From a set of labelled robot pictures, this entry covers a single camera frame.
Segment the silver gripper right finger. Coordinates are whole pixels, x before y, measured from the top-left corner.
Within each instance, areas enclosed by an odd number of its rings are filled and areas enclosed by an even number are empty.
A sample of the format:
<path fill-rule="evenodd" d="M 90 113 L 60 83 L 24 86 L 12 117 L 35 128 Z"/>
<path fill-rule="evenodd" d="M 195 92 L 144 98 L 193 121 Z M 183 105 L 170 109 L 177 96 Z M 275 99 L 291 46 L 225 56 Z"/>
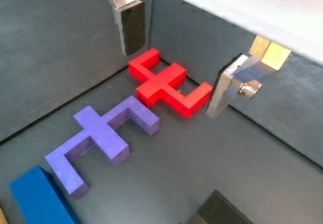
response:
<path fill-rule="evenodd" d="M 215 83 L 215 91 L 207 108 L 207 115 L 218 117 L 238 95 L 253 98 L 261 91 L 261 78 L 277 73 L 293 52 L 290 49 L 257 36 L 250 55 L 239 54 L 222 68 Z"/>

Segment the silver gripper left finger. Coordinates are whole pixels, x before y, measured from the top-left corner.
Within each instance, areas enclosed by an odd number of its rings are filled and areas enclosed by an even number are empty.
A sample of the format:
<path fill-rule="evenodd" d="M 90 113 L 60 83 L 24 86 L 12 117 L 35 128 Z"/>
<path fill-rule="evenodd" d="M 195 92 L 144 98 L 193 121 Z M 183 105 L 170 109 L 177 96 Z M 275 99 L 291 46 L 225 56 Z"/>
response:
<path fill-rule="evenodd" d="M 146 45 L 146 3 L 140 0 L 108 0 L 119 27 L 122 50 L 126 56 Z"/>

